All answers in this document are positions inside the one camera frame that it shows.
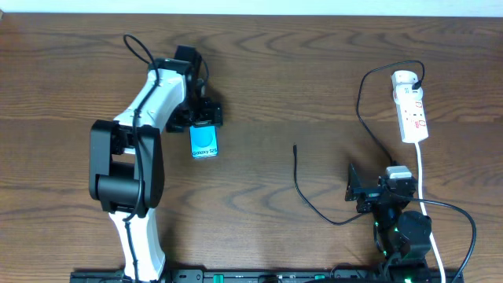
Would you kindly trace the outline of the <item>cyan screen Galaxy smartphone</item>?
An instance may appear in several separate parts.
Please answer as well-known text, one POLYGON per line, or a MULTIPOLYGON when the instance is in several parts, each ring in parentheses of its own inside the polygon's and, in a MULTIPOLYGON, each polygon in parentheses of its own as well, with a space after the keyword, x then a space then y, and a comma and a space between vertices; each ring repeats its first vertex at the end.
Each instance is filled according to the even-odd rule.
POLYGON ((215 126, 190 127, 191 153, 194 159, 218 155, 218 139, 215 126))

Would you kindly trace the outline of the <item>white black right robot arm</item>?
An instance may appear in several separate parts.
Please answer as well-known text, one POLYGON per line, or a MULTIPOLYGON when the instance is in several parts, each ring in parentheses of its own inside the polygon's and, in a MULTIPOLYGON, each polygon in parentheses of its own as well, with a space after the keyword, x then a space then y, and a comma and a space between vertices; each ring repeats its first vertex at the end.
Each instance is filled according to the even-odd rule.
POLYGON ((426 267, 431 218, 404 210, 416 188, 417 180, 405 166, 387 167, 374 186, 364 186, 354 165, 348 166, 345 200, 354 201, 358 213, 373 216, 374 241, 386 259, 379 267, 380 278, 387 281, 395 279, 393 268, 426 267))

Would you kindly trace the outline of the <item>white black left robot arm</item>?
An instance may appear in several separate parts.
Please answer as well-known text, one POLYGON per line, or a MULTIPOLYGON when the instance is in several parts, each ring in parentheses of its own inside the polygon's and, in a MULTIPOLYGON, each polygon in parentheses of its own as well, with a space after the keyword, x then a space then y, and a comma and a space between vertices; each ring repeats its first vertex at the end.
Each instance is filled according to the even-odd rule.
POLYGON ((129 282, 157 282, 166 263, 156 224, 165 170, 161 135, 189 131, 194 159, 218 155, 222 106, 205 94, 207 69, 191 46, 172 58, 150 58, 145 85, 113 120, 90 129, 89 191, 114 222, 129 282))

